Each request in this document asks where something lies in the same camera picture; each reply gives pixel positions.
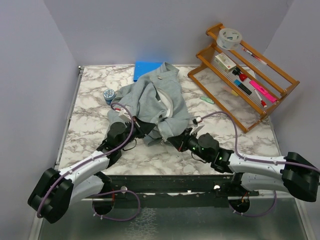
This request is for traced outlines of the blue paper sheet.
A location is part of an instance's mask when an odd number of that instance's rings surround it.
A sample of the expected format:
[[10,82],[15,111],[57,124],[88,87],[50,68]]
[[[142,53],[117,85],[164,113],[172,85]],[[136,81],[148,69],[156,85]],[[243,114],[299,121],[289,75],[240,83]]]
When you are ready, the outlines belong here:
[[142,75],[157,69],[161,65],[161,62],[136,61],[134,66],[133,82],[137,82]]

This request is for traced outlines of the red white marker pen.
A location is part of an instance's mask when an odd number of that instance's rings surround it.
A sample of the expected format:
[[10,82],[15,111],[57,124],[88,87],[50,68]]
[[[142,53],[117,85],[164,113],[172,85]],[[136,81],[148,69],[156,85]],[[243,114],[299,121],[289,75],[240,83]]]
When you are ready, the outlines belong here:
[[264,107],[264,108],[267,108],[267,104],[265,103],[265,101],[262,99],[262,97],[260,96],[260,94],[258,93],[258,91],[256,89],[254,89],[254,92],[255,94],[257,95],[261,105]]

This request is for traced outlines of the aluminium frame rail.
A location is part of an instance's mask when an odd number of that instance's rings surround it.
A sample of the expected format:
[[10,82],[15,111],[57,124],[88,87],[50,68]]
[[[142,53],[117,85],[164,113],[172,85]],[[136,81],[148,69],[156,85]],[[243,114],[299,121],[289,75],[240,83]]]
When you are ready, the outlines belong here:
[[83,199],[56,223],[36,219],[32,240],[307,240],[300,201],[284,192],[228,207],[117,208]]

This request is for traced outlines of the blue black highlighter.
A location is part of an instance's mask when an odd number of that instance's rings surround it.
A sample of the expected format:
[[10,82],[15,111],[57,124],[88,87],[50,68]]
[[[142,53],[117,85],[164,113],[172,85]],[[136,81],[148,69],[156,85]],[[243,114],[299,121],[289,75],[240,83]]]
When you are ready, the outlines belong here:
[[241,83],[238,79],[234,80],[236,86],[238,86],[242,91],[244,91],[247,95],[251,95],[252,91],[250,91],[243,83]]

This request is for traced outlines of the wooden two-tier rack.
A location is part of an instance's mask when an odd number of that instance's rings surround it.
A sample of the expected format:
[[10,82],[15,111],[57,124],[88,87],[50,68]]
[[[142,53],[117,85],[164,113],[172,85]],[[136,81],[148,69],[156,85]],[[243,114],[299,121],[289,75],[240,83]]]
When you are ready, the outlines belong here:
[[200,65],[188,77],[247,133],[268,118],[300,82],[243,40],[232,49],[221,47],[218,38],[223,32],[231,29],[222,23],[206,30],[212,42],[196,54]]

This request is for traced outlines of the white green small box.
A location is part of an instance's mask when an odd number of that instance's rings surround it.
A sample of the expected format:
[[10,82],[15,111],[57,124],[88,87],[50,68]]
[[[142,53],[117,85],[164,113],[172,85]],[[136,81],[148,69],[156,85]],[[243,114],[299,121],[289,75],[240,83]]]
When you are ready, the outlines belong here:
[[214,61],[225,73],[232,72],[237,67],[237,65],[223,52],[215,55]]

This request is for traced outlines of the clear tape roll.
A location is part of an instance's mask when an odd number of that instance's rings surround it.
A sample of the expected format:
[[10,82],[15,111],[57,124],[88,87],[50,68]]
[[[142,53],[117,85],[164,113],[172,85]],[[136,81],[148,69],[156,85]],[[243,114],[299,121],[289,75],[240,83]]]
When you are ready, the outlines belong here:
[[236,50],[243,36],[240,32],[232,28],[223,28],[219,31],[217,45],[225,50]]

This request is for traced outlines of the blue patterned round container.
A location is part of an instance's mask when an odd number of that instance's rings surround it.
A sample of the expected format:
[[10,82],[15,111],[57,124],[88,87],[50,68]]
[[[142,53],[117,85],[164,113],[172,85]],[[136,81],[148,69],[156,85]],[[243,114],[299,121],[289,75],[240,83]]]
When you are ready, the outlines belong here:
[[103,98],[104,98],[104,101],[107,105],[110,105],[113,101],[113,99],[115,98],[116,96],[116,93],[113,89],[106,89],[104,92],[103,92]]

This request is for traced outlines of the grey zip-up jacket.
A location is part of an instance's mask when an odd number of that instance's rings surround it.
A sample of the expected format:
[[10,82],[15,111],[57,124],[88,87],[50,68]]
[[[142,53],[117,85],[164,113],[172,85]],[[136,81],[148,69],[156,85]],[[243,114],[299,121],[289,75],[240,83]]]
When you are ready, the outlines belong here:
[[129,107],[132,116],[155,128],[143,139],[149,146],[183,133],[191,115],[182,96],[179,70],[167,62],[117,91],[114,103]]

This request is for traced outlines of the red pen on top shelf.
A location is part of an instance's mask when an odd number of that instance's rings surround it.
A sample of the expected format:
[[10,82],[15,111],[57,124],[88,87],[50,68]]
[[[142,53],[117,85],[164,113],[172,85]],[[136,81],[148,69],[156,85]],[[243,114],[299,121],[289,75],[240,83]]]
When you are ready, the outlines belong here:
[[255,58],[256,60],[258,60],[259,62],[261,62],[263,65],[267,65],[267,63],[265,61],[263,61],[261,58],[259,58],[257,55],[255,55],[254,53],[252,53],[250,50],[248,50],[247,48],[243,47],[242,50],[244,52],[246,52],[247,54],[249,54],[250,56],[252,56],[253,58]]

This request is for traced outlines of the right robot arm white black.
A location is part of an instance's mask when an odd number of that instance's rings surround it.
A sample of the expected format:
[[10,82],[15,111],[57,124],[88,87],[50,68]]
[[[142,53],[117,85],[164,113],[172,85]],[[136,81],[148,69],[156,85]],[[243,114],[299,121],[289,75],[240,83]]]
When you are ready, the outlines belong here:
[[209,133],[197,136],[191,128],[168,138],[168,142],[179,152],[191,151],[217,172],[239,174],[240,178],[229,184],[236,196],[270,190],[289,193],[305,202],[317,200],[320,171],[296,152],[279,157],[240,154],[220,147]]

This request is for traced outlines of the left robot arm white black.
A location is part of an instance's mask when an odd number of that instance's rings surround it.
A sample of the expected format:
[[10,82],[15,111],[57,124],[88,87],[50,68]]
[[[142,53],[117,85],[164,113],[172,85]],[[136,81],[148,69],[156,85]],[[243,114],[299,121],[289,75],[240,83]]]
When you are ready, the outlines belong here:
[[111,186],[102,171],[118,161],[128,143],[146,137],[155,126],[138,118],[126,123],[112,123],[105,139],[90,156],[60,170],[47,169],[27,204],[39,218],[53,224],[64,216],[71,204],[96,194],[106,197]]

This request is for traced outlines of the yellow highlighter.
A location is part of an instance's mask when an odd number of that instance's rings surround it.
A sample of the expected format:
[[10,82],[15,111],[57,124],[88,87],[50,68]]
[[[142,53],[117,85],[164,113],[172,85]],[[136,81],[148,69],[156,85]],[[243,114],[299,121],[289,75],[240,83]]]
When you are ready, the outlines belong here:
[[234,96],[236,96],[236,97],[238,96],[238,93],[235,92],[234,90],[232,90],[231,93],[232,93]]

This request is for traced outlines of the pink highlighter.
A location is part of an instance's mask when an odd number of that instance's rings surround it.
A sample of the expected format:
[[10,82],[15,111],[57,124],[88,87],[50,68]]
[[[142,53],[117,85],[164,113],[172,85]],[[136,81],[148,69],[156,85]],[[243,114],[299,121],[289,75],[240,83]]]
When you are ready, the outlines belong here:
[[275,103],[277,101],[277,98],[272,96],[264,87],[259,85],[254,80],[251,80],[249,82],[256,90],[258,90],[266,99],[268,99],[271,103]]

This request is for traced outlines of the mint green eraser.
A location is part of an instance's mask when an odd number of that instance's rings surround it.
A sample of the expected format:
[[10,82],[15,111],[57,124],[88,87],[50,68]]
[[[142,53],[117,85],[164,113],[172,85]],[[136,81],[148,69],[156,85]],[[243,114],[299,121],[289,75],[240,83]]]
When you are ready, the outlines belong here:
[[201,96],[200,99],[201,99],[202,101],[206,102],[206,103],[209,103],[209,104],[212,104],[212,105],[215,104],[215,102],[214,102],[211,98],[209,98],[209,97]]

